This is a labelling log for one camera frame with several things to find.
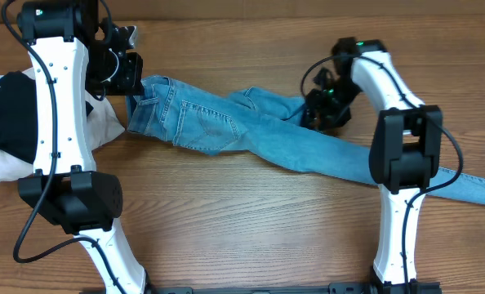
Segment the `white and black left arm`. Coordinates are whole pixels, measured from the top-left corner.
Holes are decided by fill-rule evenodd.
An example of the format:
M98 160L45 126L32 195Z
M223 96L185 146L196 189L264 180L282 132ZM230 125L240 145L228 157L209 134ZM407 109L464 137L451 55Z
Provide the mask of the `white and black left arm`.
M119 179L97 171L86 95L138 96L143 60L137 29L100 18L103 1L26 2L10 27L32 61L38 115L33 174L20 197L87 250L107 293L151 293L145 268L122 229Z

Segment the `light blue denim jeans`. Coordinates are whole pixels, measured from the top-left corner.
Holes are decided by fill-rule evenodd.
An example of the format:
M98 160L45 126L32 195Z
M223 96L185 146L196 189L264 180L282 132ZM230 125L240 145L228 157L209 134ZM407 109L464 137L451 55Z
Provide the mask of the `light blue denim jeans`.
M300 97L259 87L226 97L174 78L143 79L145 92L127 96L128 131L209 155L250 151L295 172L373 184L369 149L300 125Z

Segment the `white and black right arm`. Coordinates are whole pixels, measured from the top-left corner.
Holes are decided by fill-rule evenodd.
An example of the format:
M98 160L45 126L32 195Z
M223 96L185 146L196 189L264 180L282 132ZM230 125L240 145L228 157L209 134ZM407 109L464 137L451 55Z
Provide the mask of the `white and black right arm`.
M380 237L366 293L440 293L440 284L416 278L420 206L438 173L443 115L415 97L378 40L341 38L331 49L330 71L320 62L316 87L305 93L301 126L327 131L344 126L350 105L364 93L378 113L368 166L380 191Z

